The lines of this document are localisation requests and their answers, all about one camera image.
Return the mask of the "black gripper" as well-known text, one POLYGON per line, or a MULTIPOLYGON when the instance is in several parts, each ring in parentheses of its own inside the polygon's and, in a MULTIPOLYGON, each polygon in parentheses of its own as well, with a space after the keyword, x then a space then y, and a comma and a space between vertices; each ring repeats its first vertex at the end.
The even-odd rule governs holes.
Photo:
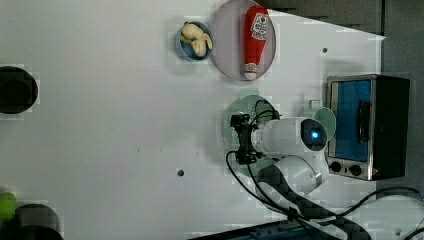
POLYGON ((230 119, 230 126, 238 135, 239 148, 236 150, 236 160, 240 165, 253 164, 261 158, 261 153, 255 150, 251 140, 252 133, 258 126, 249 120, 249 114, 232 115, 230 119))

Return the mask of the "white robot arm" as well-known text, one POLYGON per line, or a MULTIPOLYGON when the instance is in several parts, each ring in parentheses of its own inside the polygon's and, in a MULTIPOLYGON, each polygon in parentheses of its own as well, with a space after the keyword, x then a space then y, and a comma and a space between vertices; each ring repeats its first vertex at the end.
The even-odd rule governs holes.
POLYGON ((270 110, 255 117, 234 114, 233 152, 254 183, 250 191, 268 209, 341 240, 423 240, 423 198, 374 191, 350 207, 324 205, 310 193, 324 183, 327 135, 310 118, 279 119, 270 110))

